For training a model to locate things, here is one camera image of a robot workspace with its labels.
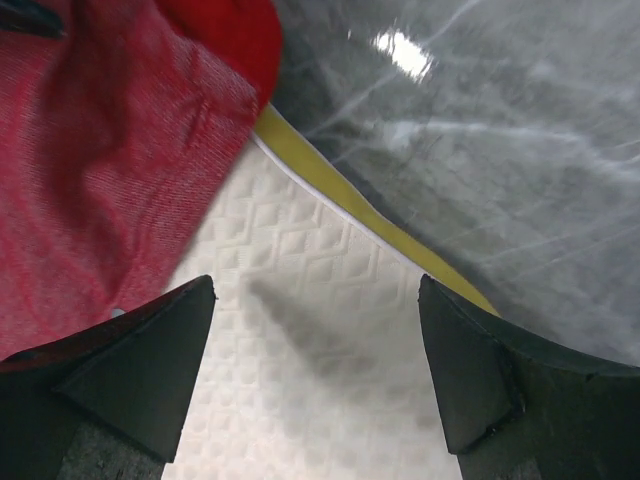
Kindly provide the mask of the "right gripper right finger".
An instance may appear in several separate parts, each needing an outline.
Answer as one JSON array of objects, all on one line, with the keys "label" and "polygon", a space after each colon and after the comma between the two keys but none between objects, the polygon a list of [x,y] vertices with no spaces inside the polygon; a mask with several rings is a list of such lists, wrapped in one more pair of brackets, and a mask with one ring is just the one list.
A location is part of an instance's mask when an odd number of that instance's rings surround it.
[{"label": "right gripper right finger", "polygon": [[639,370],[546,340],[429,276],[419,313],[465,479],[636,479]]}]

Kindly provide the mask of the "red patterned pillowcase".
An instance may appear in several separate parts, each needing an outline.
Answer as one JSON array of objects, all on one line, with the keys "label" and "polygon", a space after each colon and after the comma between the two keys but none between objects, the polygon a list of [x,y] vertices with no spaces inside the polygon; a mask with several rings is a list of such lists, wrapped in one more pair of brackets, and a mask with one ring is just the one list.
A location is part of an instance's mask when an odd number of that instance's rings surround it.
[{"label": "red patterned pillowcase", "polygon": [[1,35],[1,353],[159,296],[275,88],[269,1],[55,1]]}]

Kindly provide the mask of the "cream yellow foam pillow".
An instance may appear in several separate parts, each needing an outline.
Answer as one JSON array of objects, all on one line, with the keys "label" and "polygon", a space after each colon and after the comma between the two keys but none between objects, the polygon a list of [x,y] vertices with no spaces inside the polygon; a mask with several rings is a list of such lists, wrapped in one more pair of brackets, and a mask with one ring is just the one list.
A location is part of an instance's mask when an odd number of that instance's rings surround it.
[{"label": "cream yellow foam pillow", "polygon": [[482,295],[375,211],[273,108],[173,283],[217,297],[167,479],[456,479],[422,346],[432,275]]}]

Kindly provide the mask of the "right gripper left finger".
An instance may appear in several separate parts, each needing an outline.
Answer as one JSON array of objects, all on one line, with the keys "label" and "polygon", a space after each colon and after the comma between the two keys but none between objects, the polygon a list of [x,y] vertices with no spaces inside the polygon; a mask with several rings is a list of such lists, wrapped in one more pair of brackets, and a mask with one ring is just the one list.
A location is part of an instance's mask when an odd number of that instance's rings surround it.
[{"label": "right gripper left finger", "polygon": [[3,360],[2,478],[161,478],[176,457],[215,302],[203,275]]}]

